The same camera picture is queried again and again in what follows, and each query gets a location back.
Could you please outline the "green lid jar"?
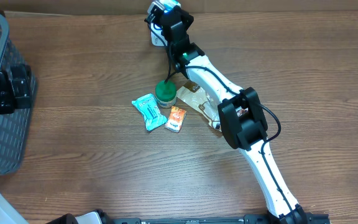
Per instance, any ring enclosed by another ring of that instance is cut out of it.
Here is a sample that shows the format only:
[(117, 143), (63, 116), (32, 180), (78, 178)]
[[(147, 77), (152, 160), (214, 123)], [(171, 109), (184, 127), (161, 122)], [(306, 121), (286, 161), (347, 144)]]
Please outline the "green lid jar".
[(177, 88), (170, 80), (162, 80), (155, 87), (155, 96), (160, 107), (171, 108), (177, 102)]

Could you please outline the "beige dried food pouch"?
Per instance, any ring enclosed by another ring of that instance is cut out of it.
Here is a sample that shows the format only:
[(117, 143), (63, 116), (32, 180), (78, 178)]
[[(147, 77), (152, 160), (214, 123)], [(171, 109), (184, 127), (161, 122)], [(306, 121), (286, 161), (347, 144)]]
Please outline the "beige dried food pouch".
[(212, 128), (221, 131), (217, 104), (199, 84), (187, 81), (177, 90), (177, 98), (201, 113)]

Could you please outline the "teal snack wrapper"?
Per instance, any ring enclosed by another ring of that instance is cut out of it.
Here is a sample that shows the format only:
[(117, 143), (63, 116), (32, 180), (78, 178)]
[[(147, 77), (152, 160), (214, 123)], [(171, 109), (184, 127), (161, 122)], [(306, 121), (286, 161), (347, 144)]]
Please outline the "teal snack wrapper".
[(167, 122), (167, 117), (160, 112), (157, 100), (151, 93), (132, 101), (132, 105), (143, 116), (147, 131), (152, 131)]

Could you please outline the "orange tissue pack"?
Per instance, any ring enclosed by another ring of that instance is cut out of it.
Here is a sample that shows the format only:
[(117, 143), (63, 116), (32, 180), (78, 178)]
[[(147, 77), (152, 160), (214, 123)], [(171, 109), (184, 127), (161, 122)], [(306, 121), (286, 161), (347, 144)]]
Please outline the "orange tissue pack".
[(177, 106), (172, 106), (168, 120), (165, 123), (165, 128), (175, 133), (179, 133), (185, 118), (186, 110), (181, 109)]

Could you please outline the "teal tissue pack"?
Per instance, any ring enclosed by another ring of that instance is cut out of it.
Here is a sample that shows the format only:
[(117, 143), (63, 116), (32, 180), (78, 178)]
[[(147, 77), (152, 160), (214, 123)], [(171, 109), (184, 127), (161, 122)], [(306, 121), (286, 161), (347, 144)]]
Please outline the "teal tissue pack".
[(160, 1), (164, 6), (164, 12), (169, 12), (173, 10), (175, 6), (181, 7), (181, 4), (176, 0), (161, 0)]

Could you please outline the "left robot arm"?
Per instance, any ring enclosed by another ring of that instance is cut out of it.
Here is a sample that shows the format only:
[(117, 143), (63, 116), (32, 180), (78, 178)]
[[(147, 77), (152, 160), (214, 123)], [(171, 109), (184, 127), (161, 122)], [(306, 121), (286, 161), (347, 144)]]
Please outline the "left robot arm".
[[(94, 210), (80, 216), (67, 213), (48, 224), (103, 224), (110, 223), (110, 219), (101, 210)], [(0, 193), (0, 223), (28, 223), (22, 215)]]

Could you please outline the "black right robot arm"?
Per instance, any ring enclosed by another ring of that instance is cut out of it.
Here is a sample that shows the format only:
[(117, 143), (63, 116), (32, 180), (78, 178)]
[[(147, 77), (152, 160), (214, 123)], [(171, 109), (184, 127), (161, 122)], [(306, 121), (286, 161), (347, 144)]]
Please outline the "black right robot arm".
[(270, 149), (265, 114), (271, 111), (253, 88), (229, 81), (190, 42), (187, 30), (193, 21), (177, 1), (152, 1), (145, 18), (151, 33), (166, 47), (175, 73), (199, 84), (217, 104), (223, 137), (249, 163), (264, 195), (269, 223), (308, 223), (310, 218), (288, 189)]

